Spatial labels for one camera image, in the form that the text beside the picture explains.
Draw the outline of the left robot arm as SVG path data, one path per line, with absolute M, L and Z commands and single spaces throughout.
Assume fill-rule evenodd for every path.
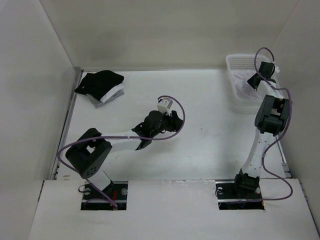
M 110 139 L 91 139 L 101 137 L 96 128 L 88 129 L 75 144 L 66 151 L 65 157 L 82 179 L 89 180 L 95 186 L 95 193 L 100 199 L 112 195 L 113 181 L 102 169 L 108 155 L 122 151 L 139 151 L 148 147 L 152 139 L 159 134 L 181 130 L 184 121 L 178 113 L 162 113 L 152 110 L 144 121 L 129 131 L 116 133 Z

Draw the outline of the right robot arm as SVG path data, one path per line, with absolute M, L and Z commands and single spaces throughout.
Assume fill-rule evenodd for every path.
M 254 194 L 259 189 L 261 168 L 268 150 L 286 134 L 292 118 L 292 98 L 282 94 L 276 81 L 273 62 L 261 62 L 256 74 L 247 83 L 263 97 L 254 120 L 255 137 L 247 160 L 234 178 L 232 192 L 238 198 Z

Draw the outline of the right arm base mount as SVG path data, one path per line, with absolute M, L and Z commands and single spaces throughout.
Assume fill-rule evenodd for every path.
M 222 180 L 215 182 L 215 196 L 218 201 L 219 210 L 264 210 L 261 193 L 253 193 L 236 190 L 233 180 Z

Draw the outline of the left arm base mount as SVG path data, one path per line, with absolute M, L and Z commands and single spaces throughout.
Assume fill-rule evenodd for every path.
M 82 194 L 82 211 L 125 211 L 127 209 L 128 182 L 114 182 L 104 191 L 117 206 L 109 203 L 88 182 L 81 185 L 78 192 Z

